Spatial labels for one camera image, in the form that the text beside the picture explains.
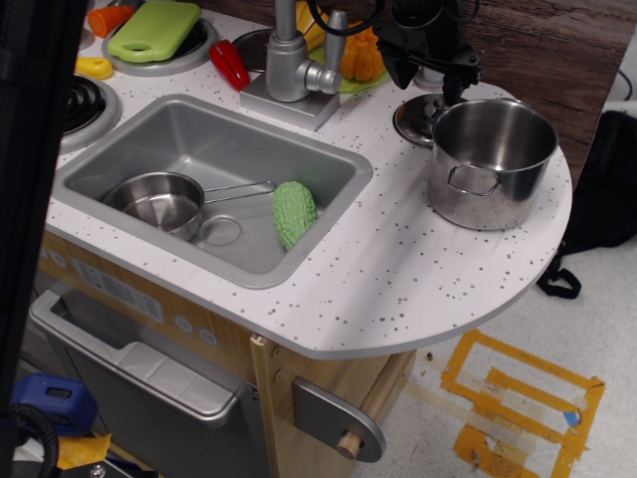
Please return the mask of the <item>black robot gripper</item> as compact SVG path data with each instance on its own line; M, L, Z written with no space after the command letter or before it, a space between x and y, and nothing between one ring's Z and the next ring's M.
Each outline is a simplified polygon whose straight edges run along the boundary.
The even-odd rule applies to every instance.
M421 68L443 74L446 107L481 77L481 58L462 38L460 27L476 19L481 3L471 11L458 1L394 1L391 18L373 25L385 68L394 84L405 90Z

